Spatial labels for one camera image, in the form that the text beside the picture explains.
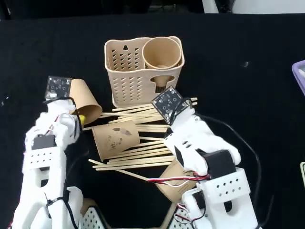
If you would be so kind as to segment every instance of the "wooden chopstick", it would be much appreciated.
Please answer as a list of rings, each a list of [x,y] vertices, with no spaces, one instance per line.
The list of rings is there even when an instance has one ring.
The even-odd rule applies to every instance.
[[[143,167],[156,167],[156,166],[168,166],[171,162],[160,162],[151,163],[144,165],[132,165],[132,166],[118,166],[118,167],[108,167],[108,168],[96,168],[96,171],[107,171],[107,170],[117,170],[117,169],[129,169],[129,168],[143,168]]]

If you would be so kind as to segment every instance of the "bamboo skewer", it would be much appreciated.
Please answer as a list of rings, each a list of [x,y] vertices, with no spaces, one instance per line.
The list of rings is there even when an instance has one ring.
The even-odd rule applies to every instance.
[[[151,162],[151,161],[154,161],[155,159],[175,159],[175,156],[170,155],[170,156],[148,157],[148,158],[141,158],[141,159],[121,160],[121,161],[109,161],[107,164],[113,165],[113,166],[115,166],[116,164],[123,163],[123,162],[133,162],[134,164],[137,164],[137,163],[143,162],[143,161]]]
[[[139,158],[144,158],[144,157],[159,156],[159,155],[165,155],[165,154],[171,154],[171,151],[165,150],[165,151],[155,152],[155,153],[139,154],[139,155],[134,155],[134,156],[120,157],[120,158],[111,159],[110,162],[113,163],[115,161],[126,161],[126,160],[131,160],[131,159],[139,159]]]
[[[170,127],[169,125],[154,125],[154,124],[137,124],[137,127],[164,127],[164,128],[168,128]]]
[[[150,149],[156,149],[156,148],[160,148],[160,147],[164,147],[165,145],[163,143],[161,144],[156,144],[154,146],[146,146],[146,147],[140,147],[137,149],[130,149],[130,150],[126,150],[120,153],[121,154],[128,154],[128,153],[134,153],[134,152],[140,152],[140,151],[146,151],[146,150],[150,150]]]
[[[143,105],[122,107],[122,108],[113,108],[112,111],[126,111],[126,110],[131,110],[131,109],[141,108],[141,107],[148,107],[148,106],[153,106],[153,105],[152,104],[143,104]]]
[[[160,115],[157,115],[157,114],[137,114],[137,113],[121,113],[121,112],[116,112],[116,113],[105,112],[105,113],[102,113],[102,115],[134,116],[134,117],[158,117],[158,116],[160,116]]]
[[[142,147],[142,146],[151,146],[151,145],[156,145],[156,144],[161,144],[163,143],[163,140],[162,141],[153,141],[153,142],[145,142],[145,143],[140,143],[134,147]]]
[[[168,166],[171,162],[160,162],[144,165],[133,165],[133,166],[118,166],[118,167],[108,167],[108,168],[96,168],[96,171],[107,171],[107,170],[117,170],[117,169],[128,169],[128,168],[143,168],[143,167],[156,167],[156,166]]]
[[[166,129],[137,129],[138,132],[165,133]]]
[[[92,159],[89,159],[88,161],[91,162],[91,163],[97,164],[97,165],[104,165],[102,162],[98,162],[98,161],[95,161],[95,160],[92,160]],[[138,178],[138,179],[141,179],[141,180],[145,180],[145,181],[148,180],[148,178],[146,178],[146,177],[140,176],[138,174],[135,174],[135,173],[132,173],[132,172],[129,172],[129,171],[125,171],[125,170],[121,170],[121,169],[116,169],[115,171],[130,175],[132,177],[135,177],[135,178]]]
[[[149,141],[163,141],[164,138],[159,138],[159,137],[141,137],[140,140],[149,140]]]
[[[111,157],[109,157],[107,159],[113,160],[114,158],[119,158],[119,157],[136,156],[136,155],[141,155],[141,154],[144,155],[144,154],[148,154],[148,153],[163,152],[163,151],[169,151],[169,150],[166,147],[165,148],[161,148],[161,149],[151,149],[151,150],[145,150],[145,151],[128,153],[128,154],[119,154],[119,155],[111,156]]]
[[[106,165],[97,165],[93,166],[92,168],[108,168],[108,167],[119,167],[119,166],[133,166],[133,165],[144,165],[144,164],[151,164],[151,163],[160,163],[160,162],[172,162],[174,158],[162,158],[162,159],[154,159],[154,160],[143,160],[141,162],[131,162],[131,161],[121,161],[120,163],[117,164],[106,164]]]

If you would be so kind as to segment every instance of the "utensil holder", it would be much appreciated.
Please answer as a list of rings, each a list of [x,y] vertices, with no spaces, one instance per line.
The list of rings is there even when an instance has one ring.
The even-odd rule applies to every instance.
[[[169,37],[181,47],[179,38]],[[184,65],[184,55],[177,66],[167,69],[146,69],[142,56],[143,46],[151,38],[141,37],[132,40],[109,40],[105,43],[105,68],[112,89],[112,102],[116,107],[150,103],[160,92],[156,91],[156,76],[170,75],[172,78],[166,87],[175,87],[181,68]]]

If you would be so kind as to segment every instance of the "white robotic arm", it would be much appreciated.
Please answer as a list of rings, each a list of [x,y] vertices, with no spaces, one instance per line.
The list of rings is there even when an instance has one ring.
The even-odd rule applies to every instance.
[[[170,125],[164,144],[185,170],[210,177],[199,181],[197,188],[182,196],[192,227],[259,228],[245,172],[236,167],[241,162],[238,150],[214,135],[206,122],[195,114],[189,101],[169,87],[152,104]],[[227,203],[232,205],[230,210],[225,207]]]
[[[68,89],[70,82],[70,79],[49,77],[48,87],[53,88],[47,90],[48,95],[50,92],[56,95],[53,98],[46,95],[51,99],[47,102],[48,112],[41,113],[35,126],[26,133],[23,182],[13,229],[72,229],[81,218],[81,191],[76,187],[65,190],[64,153],[68,145],[77,141],[81,124],[76,115],[70,114],[76,109],[70,98],[54,100],[57,93],[62,93],[62,86]]]

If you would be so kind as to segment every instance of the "black table surface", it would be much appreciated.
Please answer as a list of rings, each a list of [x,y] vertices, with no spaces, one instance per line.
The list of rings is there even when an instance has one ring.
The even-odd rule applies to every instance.
[[[84,79],[104,111],[112,108],[104,68],[107,40],[175,35],[182,40],[185,66],[177,89],[198,97],[197,111],[231,124],[257,151],[263,182],[257,217],[265,228],[298,228],[305,190],[299,169],[304,157],[305,98],[291,72],[305,59],[305,15],[123,15],[0,21],[0,227],[19,202],[25,133],[39,113],[48,75]],[[241,153],[251,189],[256,166],[251,152],[225,127],[213,130]],[[90,157],[98,159],[86,134]],[[68,166],[80,153],[72,148]],[[160,226],[170,202],[153,185],[115,171],[96,172],[84,158],[70,185],[95,199],[113,227]],[[132,172],[159,176],[160,168]]]

